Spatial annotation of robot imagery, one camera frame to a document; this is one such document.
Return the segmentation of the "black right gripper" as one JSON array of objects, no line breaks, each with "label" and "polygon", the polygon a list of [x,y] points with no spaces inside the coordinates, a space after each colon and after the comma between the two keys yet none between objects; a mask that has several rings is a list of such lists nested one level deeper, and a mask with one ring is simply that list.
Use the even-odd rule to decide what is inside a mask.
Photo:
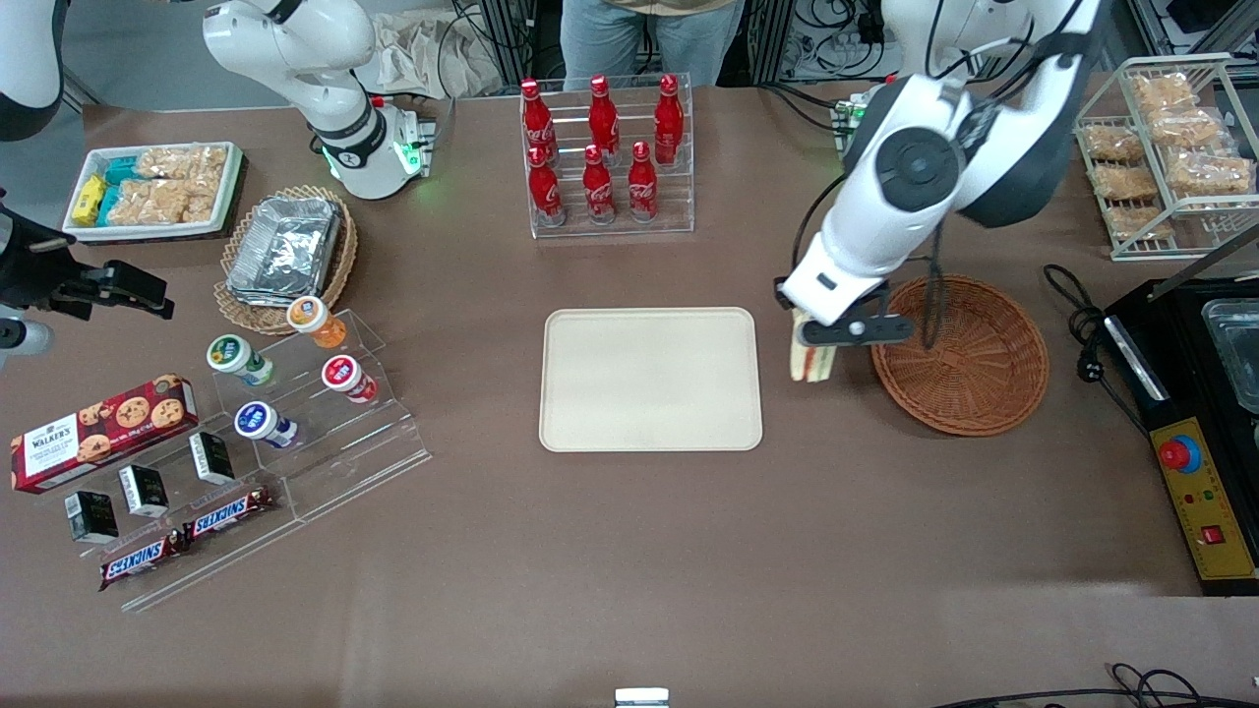
[{"label": "black right gripper", "polygon": [[89,317],[94,305],[144,311],[171,320],[175,304],[165,278],[149,270],[111,260],[103,285],[91,278],[94,267],[81,265],[69,247],[76,237],[52,229],[1,207],[1,302],[18,310],[35,307],[68,317]]}]

